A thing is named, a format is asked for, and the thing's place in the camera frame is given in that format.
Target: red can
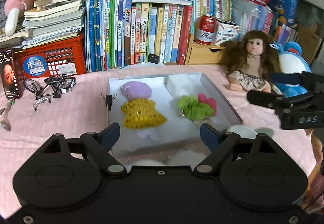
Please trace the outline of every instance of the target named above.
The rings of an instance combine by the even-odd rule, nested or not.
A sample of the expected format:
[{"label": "red can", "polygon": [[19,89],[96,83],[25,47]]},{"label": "red can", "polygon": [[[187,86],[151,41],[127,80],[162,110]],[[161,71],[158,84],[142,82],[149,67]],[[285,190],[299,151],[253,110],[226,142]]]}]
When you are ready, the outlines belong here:
[{"label": "red can", "polygon": [[197,33],[196,42],[201,45],[210,45],[213,41],[216,17],[210,15],[203,15],[200,17]]}]

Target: wooden drawer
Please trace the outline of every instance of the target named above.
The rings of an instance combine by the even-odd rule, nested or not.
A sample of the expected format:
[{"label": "wooden drawer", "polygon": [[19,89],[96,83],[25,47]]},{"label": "wooden drawer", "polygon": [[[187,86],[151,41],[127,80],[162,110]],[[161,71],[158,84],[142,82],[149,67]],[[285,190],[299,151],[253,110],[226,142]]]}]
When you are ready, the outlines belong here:
[{"label": "wooden drawer", "polygon": [[193,41],[193,35],[190,36],[188,51],[186,56],[186,65],[221,65],[221,55],[224,47],[215,45],[200,45]]}]

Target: black small box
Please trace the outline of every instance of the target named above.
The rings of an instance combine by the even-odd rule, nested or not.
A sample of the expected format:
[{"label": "black small box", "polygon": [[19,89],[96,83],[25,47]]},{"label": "black small box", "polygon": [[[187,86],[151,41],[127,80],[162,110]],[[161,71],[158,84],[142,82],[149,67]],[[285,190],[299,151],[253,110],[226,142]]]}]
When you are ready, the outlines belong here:
[{"label": "black small box", "polygon": [[157,56],[155,54],[149,54],[148,55],[148,62],[158,64],[159,63],[159,56]]}]

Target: purple plush toy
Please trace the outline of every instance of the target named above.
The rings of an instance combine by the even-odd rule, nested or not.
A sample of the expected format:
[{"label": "purple plush toy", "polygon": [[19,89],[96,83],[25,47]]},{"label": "purple plush toy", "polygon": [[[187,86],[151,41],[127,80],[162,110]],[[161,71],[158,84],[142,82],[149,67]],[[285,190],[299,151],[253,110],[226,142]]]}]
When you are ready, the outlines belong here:
[{"label": "purple plush toy", "polygon": [[122,94],[128,99],[147,99],[152,96],[152,89],[145,83],[130,81],[120,87]]}]

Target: doll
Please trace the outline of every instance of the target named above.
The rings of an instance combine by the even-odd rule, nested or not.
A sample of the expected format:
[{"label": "doll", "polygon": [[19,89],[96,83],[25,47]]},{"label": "doll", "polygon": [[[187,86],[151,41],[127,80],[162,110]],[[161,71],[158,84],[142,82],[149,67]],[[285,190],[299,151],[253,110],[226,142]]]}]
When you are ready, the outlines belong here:
[{"label": "doll", "polygon": [[222,60],[228,67],[228,80],[233,91],[271,92],[270,75],[281,72],[273,39],[262,31],[248,32],[241,42],[223,43]]}]

